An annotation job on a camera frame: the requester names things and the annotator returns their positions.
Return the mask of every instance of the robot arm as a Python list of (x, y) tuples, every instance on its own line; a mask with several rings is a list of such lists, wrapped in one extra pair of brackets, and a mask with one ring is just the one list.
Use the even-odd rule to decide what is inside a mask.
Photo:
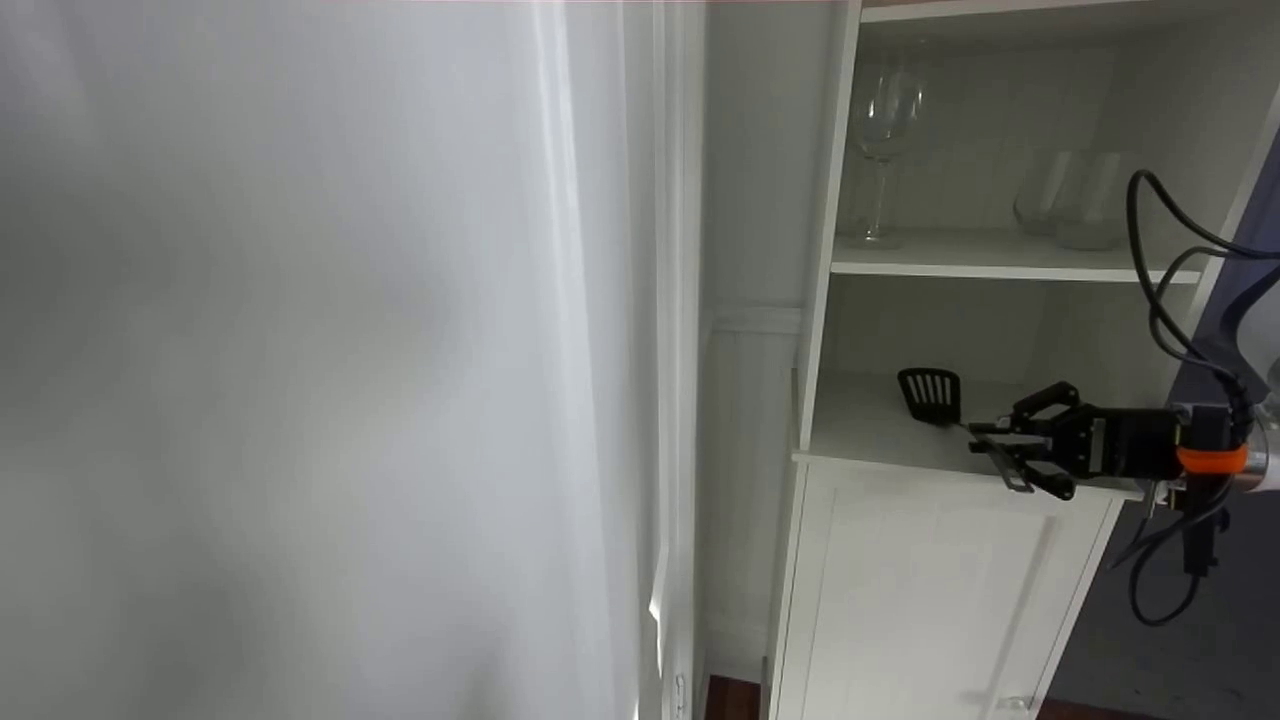
[[(1138, 173), (1127, 185), (1127, 242), (1142, 289), (1152, 303), (1152, 330), (1158, 323), (1164, 323), (1185, 347), (1179, 358), (1210, 366), (1225, 384), (1225, 403), (1096, 406), (1086, 403), (1072, 384), (1052, 384), (1011, 403), (1004, 422), (971, 422), (970, 448), (994, 457), (1004, 484), (1016, 493), (1042, 486), (1047, 495), (1072, 500), (1081, 484), (1127, 479), (1148, 493), (1148, 505), (1158, 505), (1158, 495), (1168, 495), (1179, 520), (1152, 537), (1142, 526), (1142, 537), (1126, 551), (1138, 555), (1127, 579), (1134, 610), (1142, 622), (1160, 628), (1198, 601), (1200, 579), (1218, 568), (1218, 532), (1228, 526), (1225, 500), (1232, 493), (1280, 493), (1280, 422), (1264, 403), (1250, 406), (1244, 384), (1225, 364), (1213, 364), (1160, 308), (1164, 278), (1148, 278), (1142, 251), (1142, 185), (1152, 185), (1164, 209), (1174, 209), (1174, 217), (1210, 242), (1194, 246), (1200, 255), (1280, 259), (1280, 251), (1232, 246), (1228, 238), (1203, 233), (1177, 209), (1177, 199), (1152, 173)], [(1225, 317), (1225, 327), (1238, 339), (1238, 356), (1244, 358), (1244, 366), (1264, 379), (1278, 399), (1280, 263), (1267, 268), (1250, 290), (1242, 290), (1242, 298)], [(1194, 576), (1194, 584), (1174, 610), (1148, 615), (1138, 601), (1142, 570), (1174, 537), (1185, 540), (1185, 570)]]

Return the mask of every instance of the shelf board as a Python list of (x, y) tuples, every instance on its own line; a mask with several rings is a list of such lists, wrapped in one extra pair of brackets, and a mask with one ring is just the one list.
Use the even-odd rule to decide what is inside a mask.
[[(1126, 246), (1067, 251), (1020, 233), (896, 233), (888, 246), (842, 238), (831, 275), (1138, 283)], [(1177, 272), (1174, 283), (1200, 283), (1200, 268)]]
[[(963, 421), (995, 421), (1020, 399), (1016, 388), (963, 379)], [(970, 452), (960, 426), (930, 426), (907, 416), (894, 375), (824, 372), (813, 416), (813, 444), (802, 459), (872, 459), (949, 472), (994, 472), (994, 459)]]
[(1089, 41), (1188, 25), (1244, 0), (869, 0), (872, 41)]

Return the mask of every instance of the white wall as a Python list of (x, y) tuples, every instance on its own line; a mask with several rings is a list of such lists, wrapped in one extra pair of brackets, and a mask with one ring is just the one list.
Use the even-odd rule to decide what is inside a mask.
[(704, 669), (772, 651), (838, 2), (709, 9)]
[(655, 715), (667, 233), (641, 166), (576, 190), (662, 80), (569, 67), (662, 49), (612, 33), (0, 2), (3, 720)]
[[(1103, 143), (1134, 146), (1179, 205), (1238, 233), (1271, 135), (1280, 80), (1280, 2), (1242, 2), (1225, 15), (1126, 42), (1110, 88)], [(1152, 210), (1148, 234), (1188, 234)]]

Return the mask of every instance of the glass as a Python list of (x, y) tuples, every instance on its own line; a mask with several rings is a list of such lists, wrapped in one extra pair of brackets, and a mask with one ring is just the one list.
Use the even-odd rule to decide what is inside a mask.
[(1052, 234), (1063, 187), (1081, 174), (1081, 152), (1046, 152), (1032, 159), (1011, 199), (1011, 219), (1027, 234)]
[(1134, 166), (1127, 152), (1046, 152), (1032, 159), (1011, 217), (1027, 234), (1047, 234), (1060, 246), (1118, 246)]
[(854, 139), (872, 166), (872, 210), (863, 242), (884, 242), (884, 205), (894, 185), (894, 159), (907, 146), (924, 113), (924, 71), (907, 58), (872, 63), (869, 94), (857, 105)]
[(1134, 166), (1127, 152), (1089, 152), (1060, 194), (1052, 238), (1086, 251), (1118, 246), (1126, 238)]

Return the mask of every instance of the white cabinet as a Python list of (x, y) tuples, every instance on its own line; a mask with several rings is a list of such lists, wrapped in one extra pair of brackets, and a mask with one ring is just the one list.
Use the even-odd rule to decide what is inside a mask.
[[(1278, 139), (1280, 2), (882, 0), (847, 2), (831, 49), (772, 720), (1035, 715), (1126, 495), (1010, 493), (963, 431), (907, 421), (896, 372), (960, 372), (963, 421), (1055, 379), (1164, 403), (1177, 364), (1148, 339), (1127, 251), (1027, 238), (1011, 194), (1042, 152), (1121, 146), (1232, 234)], [(847, 108), (877, 54), (933, 75), (894, 246), (842, 229), (863, 187)], [(1160, 268), (1188, 233), (1152, 209)], [(1213, 278), (1174, 275), (1185, 323)]]
[(1118, 511), (1111, 493), (802, 463), (772, 715), (1032, 720)]

